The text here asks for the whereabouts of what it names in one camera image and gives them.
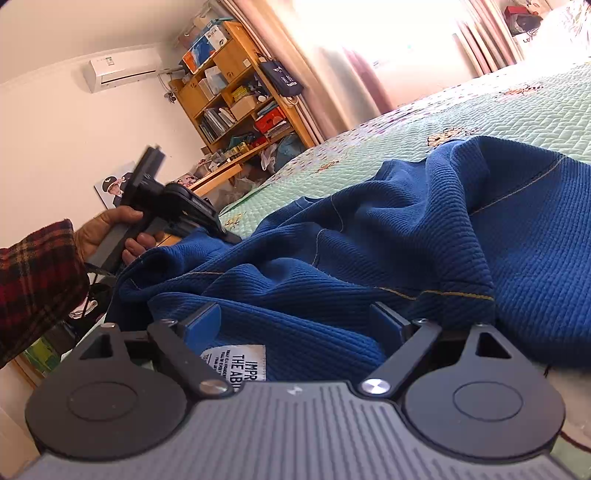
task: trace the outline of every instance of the bookshelf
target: bookshelf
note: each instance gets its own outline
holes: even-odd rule
[[[306,148],[314,146],[314,142],[310,137],[308,130],[306,130],[295,107],[280,96],[272,83],[265,77],[259,66],[260,54],[258,49],[255,47],[248,33],[244,30],[242,24],[238,22],[224,22],[224,27],[231,36],[231,39],[222,48],[213,52],[213,54],[199,67],[197,72],[195,72],[186,85],[183,85],[181,80],[172,80],[170,83],[170,86],[177,90],[178,101],[201,136],[203,142],[211,152],[220,149],[226,150],[233,135],[243,135],[249,131],[256,132],[256,129],[254,128],[256,113],[273,100],[277,102],[278,106],[285,113],[286,120],[291,124],[291,127],[290,129],[267,139],[265,144],[259,145],[259,147],[222,164],[215,172],[206,175],[206,177],[200,179],[197,183],[191,186],[191,189],[194,191],[201,188],[208,181],[212,181],[224,171],[232,168],[232,166],[240,165],[250,160],[253,156],[259,154],[264,148],[279,141],[290,133],[295,132]],[[210,100],[205,97],[205,94],[199,86],[199,81],[205,78],[205,70],[215,65],[220,68],[228,85]],[[261,83],[264,84],[271,96],[265,101],[258,103],[242,118],[236,119],[236,122],[231,127],[228,127],[222,134],[215,136],[213,139],[208,138],[200,128],[200,122],[207,109],[230,109],[234,104],[232,92],[240,85],[248,83],[255,74],[261,79]]]

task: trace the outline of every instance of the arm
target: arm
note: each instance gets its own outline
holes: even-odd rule
[[[89,287],[84,260],[111,226],[141,218],[141,212],[119,207],[102,212],[76,232],[63,220],[0,249],[0,368],[82,303]],[[128,265],[156,246],[156,240],[141,233],[125,246],[123,261]]]

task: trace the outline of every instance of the hand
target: hand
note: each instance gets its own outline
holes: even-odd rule
[[[154,236],[149,235],[148,233],[141,233],[138,235],[137,240],[128,238],[125,241],[125,250],[123,250],[123,253],[121,254],[123,263],[129,265],[146,250],[154,248],[159,244],[164,239],[164,236],[164,232],[158,232]]]
[[[127,205],[116,209],[105,210],[92,220],[86,222],[74,232],[74,244],[78,256],[84,262],[96,252],[97,247],[116,223],[137,223],[143,217],[142,212],[133,210]]]

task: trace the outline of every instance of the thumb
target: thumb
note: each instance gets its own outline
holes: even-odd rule
[[[144,216],[143,212],[133,210],[128,205],[118,206],[116,209],[105,210],[99,215],[99,219],[109,226],[116,223],[137,223]]]

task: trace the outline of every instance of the clothing label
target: clothing label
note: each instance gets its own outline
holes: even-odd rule
[[[201,358],[226,378],[235,391],[242,382],[267,379],[267,354],[264,345],[217,346],[205,350]]]

